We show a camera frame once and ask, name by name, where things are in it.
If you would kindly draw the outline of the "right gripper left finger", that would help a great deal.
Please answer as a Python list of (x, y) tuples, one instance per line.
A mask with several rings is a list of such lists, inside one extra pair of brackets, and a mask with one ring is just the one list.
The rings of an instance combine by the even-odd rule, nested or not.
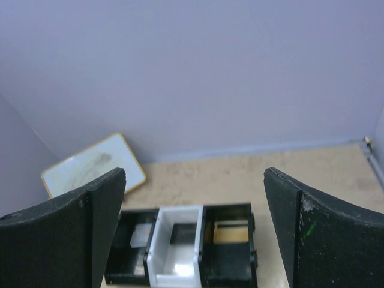
[(100, 287), (125, 171), (1, 217), (1, 287)]

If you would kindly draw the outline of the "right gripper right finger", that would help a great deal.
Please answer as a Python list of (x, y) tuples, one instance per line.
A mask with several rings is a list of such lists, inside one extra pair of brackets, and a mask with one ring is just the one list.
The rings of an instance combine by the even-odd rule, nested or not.
[(270, 167), (264, 187), (290, 287), (383, 287), (383, 214)]

